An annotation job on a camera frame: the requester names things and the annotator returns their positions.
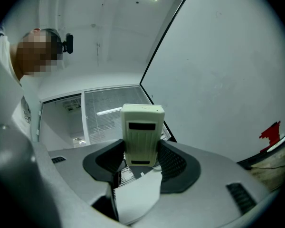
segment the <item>white device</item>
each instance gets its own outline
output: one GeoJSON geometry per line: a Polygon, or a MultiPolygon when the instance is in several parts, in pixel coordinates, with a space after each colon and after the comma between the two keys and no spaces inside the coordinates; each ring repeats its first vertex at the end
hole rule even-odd
{"type": "Polygon", "coordinates": [[[153,166],[165,116],[162,106],[124,104],[120,114],[127,165],[153,166]]]}

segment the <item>red sticker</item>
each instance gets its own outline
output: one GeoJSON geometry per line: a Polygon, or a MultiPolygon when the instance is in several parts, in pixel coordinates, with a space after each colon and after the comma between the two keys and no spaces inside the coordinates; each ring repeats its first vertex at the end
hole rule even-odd
{"type": "Polygon", "coordinates": [[[262,149],[260,152],[266,151],[268,150],[271,146],[275,145],[277,142],[279,142],[280,139],[280,123],[279,122],[275,122],[274,124],[272,124],[269,128],[267,128],[264,132],[262,132],[260,138],[268,138],[269,139],[269,146],[262,149]]]}

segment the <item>cable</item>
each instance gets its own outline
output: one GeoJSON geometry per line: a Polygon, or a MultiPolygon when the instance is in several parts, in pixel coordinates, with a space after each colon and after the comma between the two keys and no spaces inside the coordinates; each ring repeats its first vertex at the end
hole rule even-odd
{"type": "Polygon", "coordinates": [[[281,166],[277,166],[277,167],[251,167],[251,166],[249,166],[249,167],[246,167],[245,169],[246,170],[251,170],[251,169],[270,169],[270,170],[272,170],[272,169],[277,169],[277,168],[281,168],[281,167],[285,167],[285,165],[281,165],[281,166]]]}

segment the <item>vent grille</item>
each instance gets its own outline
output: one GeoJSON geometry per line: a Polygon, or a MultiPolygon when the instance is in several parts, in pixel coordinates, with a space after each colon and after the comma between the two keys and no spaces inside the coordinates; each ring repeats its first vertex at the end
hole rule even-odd
{"type": "Polygon", "coordinates": [[[232,183],[226,187],[242,215],[246,214],[256,205],[256,202],[252,199],[241,183],[232,183]]]}
{"type": "Polygon", "coordinates": [[[59,157],[53,158],[53,159],[52,159],[52,162],[53,162],[54,164],[56,164],[56,163],[59,163],[59,162],[65,161],[65,160],[66,160],[66,159],[65,159],[64,157],[59,156],[59,157]]]}

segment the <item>person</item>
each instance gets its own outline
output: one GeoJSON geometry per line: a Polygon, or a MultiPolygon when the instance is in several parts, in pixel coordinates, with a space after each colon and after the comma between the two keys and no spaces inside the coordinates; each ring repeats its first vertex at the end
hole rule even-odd
{"type": "MultiPolygon", "coordinates": [[[[62,42],[55,29],[35,28],[10,45],[0,25],[0,64],[19,84],[24,75],[49,71],[48,67],[61,58],[62,42]]],[[[31,139],[30,122],[30,109],[23,97],[13,112],[11,124],[31,139]]]]}

